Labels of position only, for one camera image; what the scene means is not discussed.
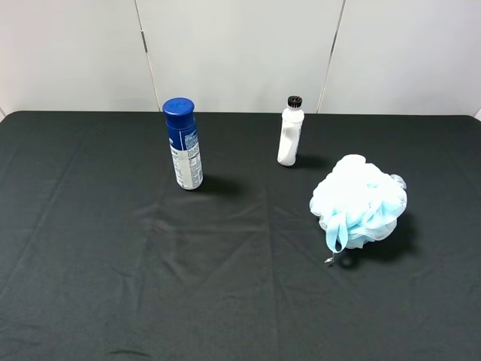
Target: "table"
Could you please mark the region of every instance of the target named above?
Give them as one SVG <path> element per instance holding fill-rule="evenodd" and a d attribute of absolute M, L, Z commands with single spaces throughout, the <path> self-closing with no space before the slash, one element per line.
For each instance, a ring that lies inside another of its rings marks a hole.
<path fill-rule="evenodd" d="M 199 190 L 176 184 L 161 114 L 19 112 L 0 123 L 0 359 L 481 357 L 481 123 L 196 114 Z M 309 211 L 360 153 L 407 182 L 385 241 L 333 266 Z"/>

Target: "bottle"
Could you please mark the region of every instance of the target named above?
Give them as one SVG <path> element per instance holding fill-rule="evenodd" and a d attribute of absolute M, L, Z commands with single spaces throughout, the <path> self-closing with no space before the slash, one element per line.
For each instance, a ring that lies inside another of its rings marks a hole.
<path fill-rule="evenodd" d="M 203 179 L 194 103 L 186 98 L 173 98 L 164 103 L 162 111 L 167 117 L 168 140 L 177 182 L 185 190 L 194 190 Z"/>
<path fill-rule="evenodd" d="M 283 128 L 280 133 L 279 153 L 277 161 L 289 167 L 295 163 L 301 136 L 304 112 L 301 109 L 302 98 L 290 96 L 287 98 L 287 108 L 283 111 Z"/>

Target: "blue plastic cap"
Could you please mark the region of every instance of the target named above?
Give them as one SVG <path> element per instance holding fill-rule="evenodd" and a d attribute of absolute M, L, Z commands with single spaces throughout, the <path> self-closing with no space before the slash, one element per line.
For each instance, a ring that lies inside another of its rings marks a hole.
<path fill-rule="evenodd" d="M 194 103 L 187 98 L 173 98 L 167 100 L 162 111 L 167 117 L 167 126 L 172 129 L 188 129 L 195 125 Z"/>

